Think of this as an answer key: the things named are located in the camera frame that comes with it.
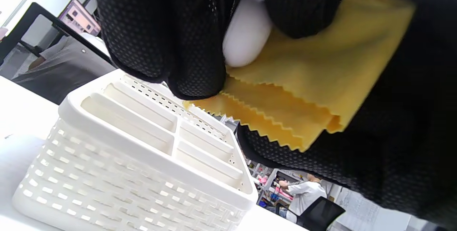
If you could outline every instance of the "white plastic organizer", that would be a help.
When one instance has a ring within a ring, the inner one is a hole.
[[[64,231],[232,231],[256,199],[228,127],[115,70],[65,98],[13,205]]]

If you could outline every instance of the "gloved hand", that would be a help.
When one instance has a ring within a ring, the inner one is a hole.
[[[97,0],[113,61],[173,94],[196,100],[224,85],[222,40],[240,0]],[[341,0],[265,0],[273,24],[292,38],[328,26]],[[297,169],[348,187],[382,207],[457,230],[457,64],[453,36],[457,0],[412,0],[416,16],[402,44],[343,133],[323,132],[300,153],[243,126],[246,156]]]
[[[222,40],[240,0],[97,0],[104,41],[119,68],[166,81],[185,100],[224,85]],[[291,37],[330,24],[341,0],[265,0],[273,23]]]

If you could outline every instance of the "pink object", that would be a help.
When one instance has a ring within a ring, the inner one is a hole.
[[[6,36],[7,32],[8,32],[8,28],[0,27],[0,41]]]
[[[278,194],[278,193],[279,193],[280,195],[286,197],[286,198],[289,199],[289,200],[292,200],[292,199],[293,199],[292,196],[290,196],[290,195],[286,194],[285,192],[283,192],[281,188],[276,187],[276,188],[275,188],[275,194]]]
[[[263,185],[266,184],[266,181],[267,181],[267,180],[268,180],[267,177],[261,177],[261,178],[258,179],[258,181],[260,182],[260,184],[263,184]]]

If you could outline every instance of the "monitor screen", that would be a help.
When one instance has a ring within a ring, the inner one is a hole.
[[[86,32],[96,37],[101,31],[100,25],[78,0],[71,0],[68,3],[60,13],[59,20],[77,33]]]

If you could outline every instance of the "white table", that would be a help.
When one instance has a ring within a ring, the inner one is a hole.
[[[0,95],[0,230],[59,231],[21,215],[11,206],[11,197],[39,149],[39,139],[46,139],[58,118],[57,105],[1,76]],[[246,214],[237,229],[251,230],[306,231],[258,206]]]

